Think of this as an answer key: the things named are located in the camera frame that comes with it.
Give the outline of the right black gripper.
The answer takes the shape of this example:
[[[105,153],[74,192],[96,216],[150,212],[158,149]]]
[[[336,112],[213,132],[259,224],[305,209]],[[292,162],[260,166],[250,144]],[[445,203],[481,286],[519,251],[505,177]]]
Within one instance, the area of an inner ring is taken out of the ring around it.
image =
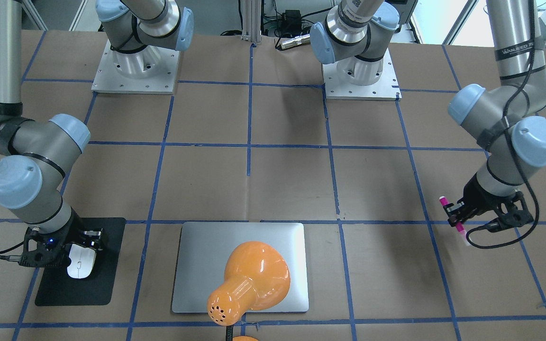
[[[18,263],[31,268],[58,268],[69,266],[72,244],[101,251],[104,250],[104,227],[89,226],[74,211],[65,225],[52,233],[39,233],[28,229]]]

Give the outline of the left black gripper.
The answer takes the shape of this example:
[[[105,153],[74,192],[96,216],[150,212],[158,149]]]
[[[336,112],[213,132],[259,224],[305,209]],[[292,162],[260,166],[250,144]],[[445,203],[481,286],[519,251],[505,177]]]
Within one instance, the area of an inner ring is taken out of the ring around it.
[[[446,204],[450,226],[463,224],[488,211],[494,211],[498,217],[486,224],[486,229],[509,229],[534,222],[522,192],[514,190],[509,196],[495,196],[484,190],[476,175],[464,186],[463,197],[457,203]]]

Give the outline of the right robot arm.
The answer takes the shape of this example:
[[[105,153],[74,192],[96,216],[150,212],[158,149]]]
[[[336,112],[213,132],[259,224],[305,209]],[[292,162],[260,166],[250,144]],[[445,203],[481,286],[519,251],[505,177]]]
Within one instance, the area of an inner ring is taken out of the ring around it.
[[[191,44],[194,13],[175,0],[97,0],[95,9],[115,54],[153,60],[154,47]],[[104,232],[86,229],[58,186],[91,133],[68,114],[45,123],[22,116],[21,21],[22,0],[0,0],[0,205],[28,225],[23,242],[0,259],[89,272],[105,248]]]

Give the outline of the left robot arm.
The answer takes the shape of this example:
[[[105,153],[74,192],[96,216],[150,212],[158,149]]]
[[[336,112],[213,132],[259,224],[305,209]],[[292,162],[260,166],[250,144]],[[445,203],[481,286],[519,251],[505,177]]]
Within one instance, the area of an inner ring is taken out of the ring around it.
[[[488,17],[500,86],[461,89],[449,116],[491,155],[451,204],[440,199],[451,226],[493,211],[490,232],[534,222],[519,187],[546,166],[546,42],[533,0],[488,0]],[[369,86],[379,79],[383,56],[400,25],[398,11],[383,0],[343,0],[309,31],[321,64],[336,64],[346,79]]]

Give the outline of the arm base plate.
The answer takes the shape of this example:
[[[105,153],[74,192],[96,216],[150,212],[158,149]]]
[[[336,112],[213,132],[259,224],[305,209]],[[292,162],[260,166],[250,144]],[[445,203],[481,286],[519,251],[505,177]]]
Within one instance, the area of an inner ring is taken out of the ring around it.
[[[321,69],[327,99],[396,101],[402,98],[388,49],[381,60],[373,63],[352,57],[323,64]]]
[[[96,93],[158,94],[175,92],[181,53],[147,46],[136,54],[122,54],[106,43],[91,86]]]

